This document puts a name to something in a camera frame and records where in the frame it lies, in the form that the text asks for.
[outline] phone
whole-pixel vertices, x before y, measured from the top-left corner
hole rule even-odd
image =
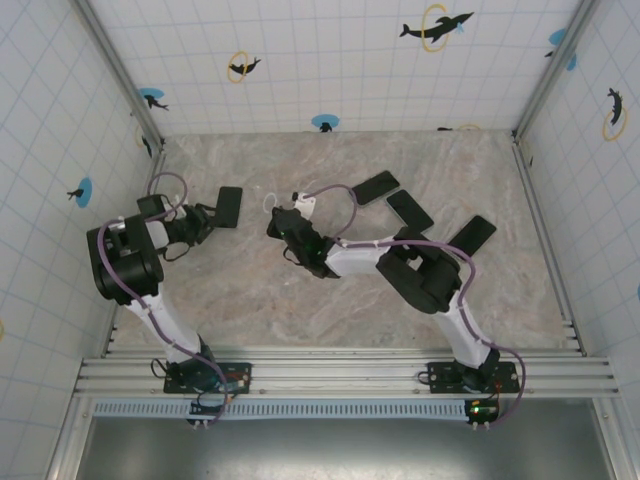
[[[393,192],[400,186],[398,182],[389,170],[379,173],[375,177],[371,177],[369,180],[365,180],[359,185],[353,187],[353,191],[356,194],[356,200],[361,207],[368,205],[377,198]]]
[[[495,225],[480,215],[476,215],[453,237],[449,245],[457,247],[467,255],[472,256],[489,240],[495,231]]]
[[[414,232],[422,233],[433,226],[433,219],[406,190],[400,190],[387,197],[386,202],[400,220]]]
[[[240,216],[240,203],[242,202],[242,188],[220,187],[218,191],[218,203],[216,214],[213,217],[216,227],[236,228]]]

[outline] purple cable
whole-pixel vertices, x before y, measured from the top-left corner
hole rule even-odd
[[[187,194],[189,193],[189,187],[187,186],[187,182],[185,181],[184,178],[182,178],[180,175],[178,175],[177,173],[173,173],[173,172],[160,172],[157,175],[154,175],[151,180],[149,180],[149,185],[147,185],[147,195],[151,195],[151,187],[153,186],[153,182],[156,181],[157,179],[159,179],[160,177],[175,177],[178,180],[180,180],[180,182],[182,182],[182,187],[183,187],[183,195],[182,198],[180,199],[180,201],[178,202],[178,204],[175,207],[172,207],[171,209],[167,210],[166,212],[162,212],[159,213],[158,215],[154,215],[153,217],[149,217],[145,220],[145,222],[153,222],[154,220],[160,220],[161,218],[167,217],[169,215],[171,215],[172,213],[176,213],[178,211],[178,209],[184,205],[184,202],[187,201]]]
[[[353,201],[353,206],[354,206],[353,213],[351,215],[351,219],[349,220],[349,223],[347,223],[347,225],[342,230],[340,230],[338,233],[336,233],[336,235],[334,236],[334,240],[335,240],[337,245],[340,245],[341,247],[344,247],[344,248],[371,248],[371,247],[378,248],[378,247],[395,247],[395,246],[401,246],[401,245],[419,245],[419,246],[423,246],[423,247],[435,247],[435,248],[441,248],[442,250],[445,250],[447,252],[454,253],[455,255],[460,257],[462,260],[464,260],[464,262],[466,262],[467,265],[469,265],[469,269],[471,270],[470,274],[469,274],[469,278],[464,283],[464,285],[462,285],[462,288],[460,289],[460,295],[458,296],[458,309],[460,310],[460,316],[462,317],[462,321],[464,322],[465,328],[469,331],[469,333],[471,334],[471,336],[475,340],[480,341],[483,345],[485,345],[485,346],[487,346],[489,348],[493,348],[495,350],[500,350],[500,351],[503,351],[503,352],[507,352],[507,353],[513,355],[516,358],[516,360],[518,360],[518,362],[520,363],[520,367],[522,369],[522,382],[520,383],[520,390],[518,391],[518,395],[516,396],[516,399],[513,402],[513,405],[506,412],[504,412],[502,414],[502,416],[500,416],[500,418],[496,419],[492,423],[492,425],[495,426],[495,425],[499,425],[502,422],[504,422],[507,418],[509,418],[511,415],[513,415],[513,412],[515,412],[516,409],[518,408],[518,406],[520,405],[520,402],[522,400],[522,396],[524,395],[525,385],[526,385],[526,382],[527,382],[527,367],[525,366],[524,359],[522,358],[522,356],[518,352],[516,352],[514,349],[509,348],[509,347],[503,347],[502,345],[498,345],[498,344],[496,344],[494,342],[487,342],[482,337],[480,337],[480,335],[471,326],[471,323],[469,322],[469,319],[467,318],[467,312],[465,311],[464,304],[463,304],[464,297],[467,294],[467,291],[469,290],[469,287],[471,286],[471,282],[473,282],[473,280],[474,280],[474,278],[476,276],[476,265],[473,262],[473,260],[471,259],[471,257],[469,255],[467,255],[466,253],[464,253],[459,248],[453,247],[453,246],[449,245],[448,243],[433,242],[433,241],[427,241],[427,240],[393,240],[393,241],[379,242],[379,243],[364,242],[364,243],[342,244],[337,237],[338,237],[338,235],[343,233],[345,230],[347,230],[351,226],[351,224],[353,223],[353,220],[355,219],[356,211],[358,209],[356,196],[355,196],[355,193],[354,193],[353,189],[351,187],[348,187],[348,186],[342,185],[342,184],[329,185],[328,187],[321,188],[317,192],[305,195],[304,198],[315,197],[316,195],[319,195],[319,194],[321,194],[323,192],[326,192],[327,190],[330,190],[330,189],[333,189],[333,188],[346,188],[349,191],[350,195],[351,195],[351,200]]]
[[[160,172],[157,175],[155,175],[151,179],[151,181],[149,182],[149,186],[147,187],[147,193],[150,193],[151,185],[153,184],[153,182],[156,179],[158,179],[159,177],[161,177],[161,176],[171,176],[171,177],[178,178],[182,182],[182,185],[184,186],[184,195],[182,196],[182,199],[180,200],[180,202],[175,207],[173,207],[171,210],[167,210],[164,213],[161,213],[159,215],[155,215],[153,217],[147,218],[145,220],[146,222],[150,222],[150,221],[153,221],[153,220],[158,220],[160,218],[166,217],[167,215],[177,211],[178,208],[180,208],[184,204],[184,202],[185,202],[185,200],[187,198],[187,193],[188,193],[187,182],[185,182],[185,180],[181,176],[179,176],[176,173],[172,173],[172,172]],[[113,266],[111,265],[111,262],[109,262],[109,258],[107,257],[107,252],[106,252],[105,245],[104,245],[104,235],[105,235],[107,229],[111,225],[115,225],[117,223],[120,223],[120,220],[109,220],[104,225],[102,225],[102,227],[100,227],[100,230],[98,231],[98,253],[100,254],[100,260],[102,260],[104,268],[107,270],[107,272],[109,273],[109,275],[111,276],[113,281],[116,283],[116,285],[118,285],[124,292],[126,292],[129,296],[131,296],[131,298],[133,298],[135,301],[137,301],[140,304],[140,306],[142,307],[143,310],[147,310],[149,312],[148,313],[149,320],[151,320],[151,323],[153,325],[154,330],[156,331],[156,333],[162,339],[163,342],[165,342],[168,345],[171,345],[173,348],[175,348],[179,352],[182,352],[185,355],[188,355],[191,358],[194,358],[194,359],[204,363],[206,366],[210,367],[211,369],[213,369],[214,372],[216,372],[216,374],[218,375],[218,377],[222,381],[222,385],[224,386],[224,401],[223,401],[222,407],[220,408],[220,411],[216,414],[216,416],[211,421],[211,424],[214,424],[220,419],[220,417],[222,416],[222,414],[226,410],[227,402],[229,401],[229,388],[227,386],[227,378],[224,376],[224,373],[222,372],[222,369],[218,366],[218,364],[216,362],[211,361],[208,358],[203,357],[202,355],[200,355],[197,352],[191,352],[190,350],[187,350],[186,348],[182,347],[181,345],[176,344],[174,340],[172,340],[169,337],[167,337],[167,335],[162,331],[162,328],[160,328],[160,325],[158,324],[158,321],[156,320],[156,317],[153,314],[153,312],[151,311],[151,309],[149,308],[149,305],[147,304],[147,302],[145,302],[144,299],[140,295],[138,295],[136,292],[131,290],[131,288],[129,288],[129,286],[122,281],[122,279],[118,276],[116,271],[113,269]]]
[[[353,211],[351,212],[351,218],[349,219],[347,224],[333,236],[333,240],[336,243],[339,243],[338,236],[341,233],[345,232],[353,224],[353,221],[356,219],[356,214],[358,213],[358,200],[356,199],[356,194],[353,189],[351,187],[348,187],[347,185],[343,185],[342,183],[336,183],[334,185],[329,185],[328,187],[321,188],[320,190],[317,190],[313,193],[308,193],[304,197],[302,197],[302,199],[304,200],[305,198],[315,197],[317,195],[320,195],[321,193],[326,192],[327,190],[332,190],[334,188],[344,188],[345,190],[347,190],[349,192],[349,195],[351,196],[351,201],[353,202]]]

